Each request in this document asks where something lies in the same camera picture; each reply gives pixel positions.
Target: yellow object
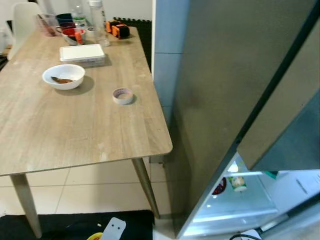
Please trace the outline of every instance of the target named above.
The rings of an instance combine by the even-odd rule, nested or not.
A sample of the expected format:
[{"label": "yellow object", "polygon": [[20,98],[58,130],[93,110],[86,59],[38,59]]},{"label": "yellow object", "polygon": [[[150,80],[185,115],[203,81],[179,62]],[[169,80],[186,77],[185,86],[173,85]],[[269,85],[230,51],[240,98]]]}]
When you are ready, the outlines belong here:
[{"label": "yellow object", "polygon": [[99,240],[103,235],[103,232],[97,232],[91,235],[87,240]]}]

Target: table leg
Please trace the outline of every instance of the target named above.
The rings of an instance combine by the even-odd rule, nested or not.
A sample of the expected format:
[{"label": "table leg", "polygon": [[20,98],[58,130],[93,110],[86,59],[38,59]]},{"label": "table leg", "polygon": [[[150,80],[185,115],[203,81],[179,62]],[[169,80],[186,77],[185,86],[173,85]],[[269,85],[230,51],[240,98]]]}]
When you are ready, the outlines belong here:
[{"label": "table leg", "polygon": [[153,214],[158,219],[160,218],[159,210],[157,207],[154,191],[152,190],[152,186],[146,170],[145,163],[142,158],[133,158],[132,163],[133,163],[135,172],[138,175],[138,178],[140,180],[140,184],[142,186],[144,194],[146,195],[146,198],[149,201]]},{"label": "table leg", "polygon": [[25,212],[26,219],[35,237],[39,239],[42,236],[42,231],[27,176],[25,174],[17,174],[10,177]]}]

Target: plastic container lid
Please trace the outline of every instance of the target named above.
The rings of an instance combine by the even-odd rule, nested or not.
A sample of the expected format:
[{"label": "plastic container lid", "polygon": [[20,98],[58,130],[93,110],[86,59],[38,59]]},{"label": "plastic container lid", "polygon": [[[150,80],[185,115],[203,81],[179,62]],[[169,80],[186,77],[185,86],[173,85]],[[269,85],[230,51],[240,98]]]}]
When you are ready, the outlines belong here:
[{"label": "plastic container lid", "polygon": [[102,7],[102,0],[89,0],[89,6],[90,7]]},{"label": "plastic container lid", "polygon": [[62,46],[60,47],[60,61],[94,60],[105,57],[100,44]]}]

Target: table top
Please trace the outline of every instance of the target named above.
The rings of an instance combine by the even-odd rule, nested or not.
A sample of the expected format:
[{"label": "table top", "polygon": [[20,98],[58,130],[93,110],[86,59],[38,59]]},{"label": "table top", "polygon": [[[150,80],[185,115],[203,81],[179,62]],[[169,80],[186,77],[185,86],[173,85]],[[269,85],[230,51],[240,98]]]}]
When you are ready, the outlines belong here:
[{"label": "table top", "polygon": [[[167,154],[172,142],[136,28],[109,36],[106,65],[57,90],[42,73],[60,62],[62,37],[34,32],[0,72],[0,176]],[[128,105],[113,102],[130,88]]]}]

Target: white chair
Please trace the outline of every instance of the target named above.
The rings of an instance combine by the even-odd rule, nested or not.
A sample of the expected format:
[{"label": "white chair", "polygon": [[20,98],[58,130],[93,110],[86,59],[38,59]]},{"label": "white chair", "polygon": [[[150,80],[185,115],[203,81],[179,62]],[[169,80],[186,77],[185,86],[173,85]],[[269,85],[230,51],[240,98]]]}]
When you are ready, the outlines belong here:
[{"label": "white chair", "polygon": [[35,16],[41,14],[38,4],[18,2],[12,6],[13,11],[13,46],[7,56],[11,60],[24,44],[28,36],[36,29]]}]

